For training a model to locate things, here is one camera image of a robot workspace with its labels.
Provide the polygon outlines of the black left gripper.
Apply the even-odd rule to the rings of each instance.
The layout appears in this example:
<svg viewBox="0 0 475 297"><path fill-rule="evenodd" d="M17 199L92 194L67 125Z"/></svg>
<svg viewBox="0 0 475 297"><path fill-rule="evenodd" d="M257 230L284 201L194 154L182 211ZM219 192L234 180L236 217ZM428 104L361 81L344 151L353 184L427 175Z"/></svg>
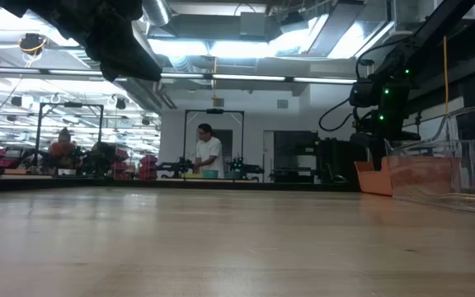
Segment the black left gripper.
<svg viewBox="0 0 475 297"><path fill-rule="evenodd" d="M0 7L17 17L34 12L86 47L110 82L119 76L162 78L162 68L133 37L132 22L143 15L141 0L0 0Z"/></svg>

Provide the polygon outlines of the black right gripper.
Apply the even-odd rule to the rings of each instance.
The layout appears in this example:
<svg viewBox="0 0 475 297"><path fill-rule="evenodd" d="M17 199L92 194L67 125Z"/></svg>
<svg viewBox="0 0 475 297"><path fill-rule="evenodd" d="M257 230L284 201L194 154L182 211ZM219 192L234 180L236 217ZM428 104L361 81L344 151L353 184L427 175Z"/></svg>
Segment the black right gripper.
<svg viewBox="0 0 475 297"><path fill-rule="evenodd" d="M402 132L406 119L407 100L413 82L407 58L402 53L390 53L366 78L357 78L350 91L350 105L354 108L354 127L358 134L368 134L377 139L413 139ZM375 170L382 169L387 156L384 142L369 145Z"/></svg>

